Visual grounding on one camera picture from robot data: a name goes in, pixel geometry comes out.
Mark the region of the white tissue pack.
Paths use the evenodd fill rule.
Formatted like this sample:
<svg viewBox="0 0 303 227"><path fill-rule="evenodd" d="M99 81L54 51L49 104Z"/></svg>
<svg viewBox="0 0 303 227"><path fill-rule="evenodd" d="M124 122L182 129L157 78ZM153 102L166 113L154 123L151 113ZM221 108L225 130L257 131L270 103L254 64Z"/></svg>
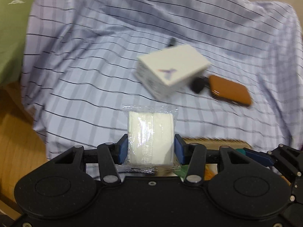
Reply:
<svg viewBox="0 0 303 227"><path fill-rule="evenodd" d="M163 173L179 170L175 156L178 108L172 105L122 105L127 116L126 155L119 172Z"/></svg>

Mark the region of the dark grey bottle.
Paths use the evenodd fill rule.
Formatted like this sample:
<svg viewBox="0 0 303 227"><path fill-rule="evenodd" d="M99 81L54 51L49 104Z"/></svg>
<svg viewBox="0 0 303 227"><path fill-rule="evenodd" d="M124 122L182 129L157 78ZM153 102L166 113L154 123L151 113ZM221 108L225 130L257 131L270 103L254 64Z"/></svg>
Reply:
<svg viewBox="0 0 303 227"><path fill-rule="evenodd" d="M170 40L169 40L169 43L167 44L167 47L170 48L170 47L175 47L177 46L177 39L172 37Z"/></svg>

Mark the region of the beige makeup sponge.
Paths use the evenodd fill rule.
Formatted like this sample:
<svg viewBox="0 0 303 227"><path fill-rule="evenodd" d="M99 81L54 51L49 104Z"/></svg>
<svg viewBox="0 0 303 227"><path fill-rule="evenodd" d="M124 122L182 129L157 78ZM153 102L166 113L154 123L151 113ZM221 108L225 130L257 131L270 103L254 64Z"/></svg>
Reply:
<svg viewBox="0 0 303 227"><path fill-rule="evenodd" d="M243 154L243 155L246 155L246 150L245 148L242 148L242 149L236 149L237 152Z"/></svg>

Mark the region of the green plush toy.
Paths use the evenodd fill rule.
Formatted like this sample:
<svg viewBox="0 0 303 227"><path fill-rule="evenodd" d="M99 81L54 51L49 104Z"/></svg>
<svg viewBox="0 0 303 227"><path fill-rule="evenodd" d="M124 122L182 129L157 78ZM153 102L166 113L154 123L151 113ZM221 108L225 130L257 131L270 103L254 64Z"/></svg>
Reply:
<svg viewBox="0 0 303 227"><path fill-rule="evenodd" d="M179 166L179 168L177 168L175 170L175 174L181 178L182 181L184 181L184 179L186 178L186 174L187 174L187 171L188 171L188 165L181 165Z"/></svg>

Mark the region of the woven basket with fabric liner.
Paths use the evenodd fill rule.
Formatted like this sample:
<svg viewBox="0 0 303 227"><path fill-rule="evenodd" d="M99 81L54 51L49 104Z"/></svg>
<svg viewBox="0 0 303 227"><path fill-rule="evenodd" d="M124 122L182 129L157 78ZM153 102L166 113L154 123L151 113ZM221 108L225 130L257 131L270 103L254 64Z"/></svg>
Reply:
<svg viewBox="0 0 303 227"><path fill-rule="evenodd" d="M291 192L291 183L274 166L263 166L236 151L242 148L253 150L247 142L215 138L183 140L188 144L188 171L183 181L187 187L205 189L211 195L248 199L278 194L286 199ZM204 180L206 164L217 164L218 171L208 181Z"/></svg>

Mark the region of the brown leather wallet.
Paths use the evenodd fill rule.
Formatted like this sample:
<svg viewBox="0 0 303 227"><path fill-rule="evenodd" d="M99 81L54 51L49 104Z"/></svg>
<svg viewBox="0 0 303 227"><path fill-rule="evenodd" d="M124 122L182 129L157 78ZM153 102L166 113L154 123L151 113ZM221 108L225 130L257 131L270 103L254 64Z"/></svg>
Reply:
<svg viewBox="0 0 303 227"><path fill-rule="evenodd" d="M235 102L247 107L252 104L252 98L244 85L216 75L210 75L208 80L209 89L213 98Z"/></svg>

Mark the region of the white phone box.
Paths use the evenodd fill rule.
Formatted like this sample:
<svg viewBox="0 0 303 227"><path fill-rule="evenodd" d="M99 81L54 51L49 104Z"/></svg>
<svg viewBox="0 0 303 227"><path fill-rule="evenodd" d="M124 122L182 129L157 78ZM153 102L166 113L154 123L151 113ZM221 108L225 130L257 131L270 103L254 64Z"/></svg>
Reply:
<svg viewBox="0 0 303 227"><path fill-rule="evenodd" d="M139 56L134 75L156 100L163 100L210 65L194 47L179 45Z"/></svg>

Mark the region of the checkered lavender sheet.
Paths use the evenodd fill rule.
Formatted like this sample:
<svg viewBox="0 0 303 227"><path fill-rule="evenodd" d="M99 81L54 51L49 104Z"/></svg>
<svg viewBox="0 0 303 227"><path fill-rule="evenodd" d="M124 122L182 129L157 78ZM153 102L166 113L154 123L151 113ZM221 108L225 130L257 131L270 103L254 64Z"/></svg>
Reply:
<svg viewBox="0 0 303 227"><path fill-rule="evenodd" d="M184 137L236 138L254 150L302 147L302 40L294 9L249 0L34 0L22 69L22 101L52 159L127 132L123 105L158 106L137 81L137 57L171 38L196 48L215 74L243 84L249 108L182 87Z"/></svg>

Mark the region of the green fabric bag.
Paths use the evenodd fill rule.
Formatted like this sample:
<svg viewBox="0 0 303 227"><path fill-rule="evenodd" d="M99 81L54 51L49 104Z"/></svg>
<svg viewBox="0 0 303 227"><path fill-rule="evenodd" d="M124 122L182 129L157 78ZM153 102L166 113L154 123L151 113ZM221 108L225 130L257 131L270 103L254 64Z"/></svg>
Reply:
<svg viewBox="0 0 303 227"><path fill-rule="evenodd" d="M1 0L1 86L19 80L34 0Z"/></svg>

